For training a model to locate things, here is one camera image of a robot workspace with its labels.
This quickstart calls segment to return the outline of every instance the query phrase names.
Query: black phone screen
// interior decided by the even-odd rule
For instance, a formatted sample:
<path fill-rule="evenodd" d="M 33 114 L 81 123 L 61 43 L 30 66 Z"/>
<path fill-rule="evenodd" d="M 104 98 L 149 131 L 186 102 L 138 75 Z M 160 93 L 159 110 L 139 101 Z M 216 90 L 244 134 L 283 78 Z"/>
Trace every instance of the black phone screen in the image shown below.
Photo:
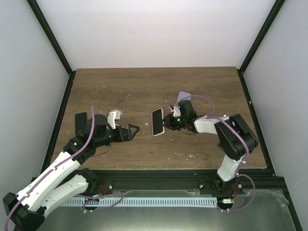
<path fill-rule="evenodd" d="M 161 108 L 152 112 L 152 132 L 154 136 L 164 133 L 163 109 Z"/>
<path fill-rule="evenodd" d="M 75 135 L 82 130 L 85 129 L 87 125 L 87 113 L 78 113 L 75 115 Z"/>

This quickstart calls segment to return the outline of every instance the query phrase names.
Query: black enclosure frame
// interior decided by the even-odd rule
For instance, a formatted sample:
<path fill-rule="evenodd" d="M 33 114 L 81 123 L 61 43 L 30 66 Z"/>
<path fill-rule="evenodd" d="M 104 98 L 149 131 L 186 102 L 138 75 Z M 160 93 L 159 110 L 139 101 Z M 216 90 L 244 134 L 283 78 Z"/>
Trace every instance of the black enclosure frame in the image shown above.
<path fill-rule="evenodd" d="M 52 44 L 56 54 L 58 55 L 61 63 L 66 69 L 69 78 L 64 92 L 64 96 L 60 105 L 58 116 L 54 125 L 52 136 L 48 145 L 47 153 L 43 162 L 43 167 L 41 172 L 43 172 L 51 163 L 51 156 L 55 148 L 56 140 L 58 138 L 60 126 L 64 116 L 65 108 L 67 105 L 68 97 L 73 86 L 73 81 L 75 78 L 76 71 L 73 71 L 70 67 L 56 37 L 54 36 L 51 28 L 48 25 L 43 12 L 39 8 L 36 0 L 27 0 L 29 6 L 31 7 L 34 15 L 39 21 L 41 27 L 43 28 L 47 38 Z M 283 177 L 277 177 L 273 164 L 270 159 L 270 155 L 261 131 L 261 127 L 254 109 L 253 102 L 250 98 L 247 85 L 245 83 L 244 73 L 249 66 L 251 60 L 253 59 L 255 53 L 257 52 L 263 38 L 270 29 L 270 26 L 274 22 L 279 10 L 283 6 L 285 0 L 276 0 L 270 13 L 268 14 L 261 30 L 259 31 L 252 47 L 250 48 L 242 66 L 238 69 L 238 75 L 244 90 L 244 94 L 247 100 L 247 104 L 256 127 L 257 136 L 259 138 L 259 143 L 266 161 L 267 168 L 265 169 L 241 169 L 240 173 L 249 175 L 255 182 L 257 189 L 270 189 L 276 190 L 281 189 L 285 198 L 289 201 L 289 210 L 293 218 L 293 222 L 296 230 L 301 231 L 301 225 L 299 223 L 296 211 L 294 209 L 290 194 L 288 192 L 287 186 L 285 184 Z M 206 178 L 212 178 L 216 174 L 217 169 L 192 169 L 192 170 L 94 170 L 94 172 L 99 176 L 101 181 L 108 181 L 112 184 L 113 190 L 193 190 L 198 188 L 202 181 Z M 78 172 L 76 170 L 65 180 L 72 178 Z M 252 189 L 250 181 L 247 179 L 239 179 L 242 184 L 242 189 Z M 200 189 L 201 194 L 208 194 L 204 190 Z"/>

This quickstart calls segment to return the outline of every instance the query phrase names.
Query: white wall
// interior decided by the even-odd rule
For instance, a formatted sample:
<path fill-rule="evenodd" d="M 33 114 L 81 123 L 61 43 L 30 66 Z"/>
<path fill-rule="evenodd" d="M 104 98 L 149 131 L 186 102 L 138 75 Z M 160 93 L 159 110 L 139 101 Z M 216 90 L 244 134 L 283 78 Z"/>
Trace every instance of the white wall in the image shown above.
<path fill-rule="evenodd" d="M 286 1 L 245 79 L 277 175 L 308 230 L 308 1 Z"/>
<path fill-rule="evenodd" d="M 76 68 L 241 66 L 274 0 L 38 0 Z"/>
<path fill-rule="evenodd" d="M 0 12 L 2 201 L 39 174 L 68 75 L 27 1 L 2 0 Z M 0 206 L 1 230 L 5 218 Z"/>

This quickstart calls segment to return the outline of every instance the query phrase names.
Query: wooden table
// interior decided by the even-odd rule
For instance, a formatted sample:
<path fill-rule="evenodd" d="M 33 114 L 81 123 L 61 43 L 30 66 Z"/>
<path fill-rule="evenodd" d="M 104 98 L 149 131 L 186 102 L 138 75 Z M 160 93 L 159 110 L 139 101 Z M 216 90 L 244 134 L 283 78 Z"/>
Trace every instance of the wooden table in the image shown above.
<path fill-rule="evenodd" d="M 255 132 L 244 92 L 235 67 L 117 68 L 79 69 L 68 99 L 52 160 L 75 135 L 75 114 L 87 112 L 94 104 L 104 112 L 123 112 L 118 124 L 131 123 L 141 129 L 134 140 L 113 143 L 108 153 L 89 158 L 82 168 L 161 169 L 217 168 L 224 152 L 217 148 L 212 134 L 185 135 L 166 129 L 153 137 L 151 112 L 175 103 L 180 91 L 203 95 L 214 102 L 215 116 L 240 113 Z M 211 112 L 211 105 L 193 98 L 199 115 Z M 108 147 L 97 149 L 96 154 Z M 244 167 L 266 167 L 260 146 L 248 157 Z"/>

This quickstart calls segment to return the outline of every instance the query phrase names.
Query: robotic arm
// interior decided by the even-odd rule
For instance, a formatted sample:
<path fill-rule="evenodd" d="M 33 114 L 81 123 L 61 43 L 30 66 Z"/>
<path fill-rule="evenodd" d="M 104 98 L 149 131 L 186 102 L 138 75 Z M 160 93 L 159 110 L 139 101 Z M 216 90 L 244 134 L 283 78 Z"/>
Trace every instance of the robotic arm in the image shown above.
<path fill-rule="evenodd" d="M 194 133 L 211 133 L 219 137 L 225 157 L 217 174 L 224 181 L 235 177 L 246 150 L 242 142 L 220 120 L 208 116 L 198 116 L 190 100 L 170 106 L 171 113 L 163 119 L 163 126 L 171 130 L 187 129 Z M 240 114 L 220 118 L 232 127 L 246 143 L 249 153 L 258 146 L 258 139 Z"/>
<path fill-rule="evenodd" d="M 87 147 L 74 158 L 65 161 L 75 154 L 86 143 L 91 130 L 92 119 L 86 127 L 70 139 L 63 151 L 56 160 L 30 185 L 19 191 L 17 194 L 8 193 L 3 198 L 6 214 L 8 215 L 17 203 L 20 205 L 15 209 L 11 220 L 22 231 L 37 230 L 44 219 L 58 206 L 69 198 L 80 194 L 93 192 L 97 189 L 98 177 L 89 169 L 84 169 L 75 175 L 71 180 L 57 187 L 70 173 L 79 168 L 88 158 L 93 156 L 96 148 L 109 146 L 112 142 L 131 141 L 140 128 L 131 124 L 125 127 L 115 124 L 120 119 L 121 112 L 113 110 L 108 118 L 103 115 L 95 115 L 95 124 L 92 138 Z"/>

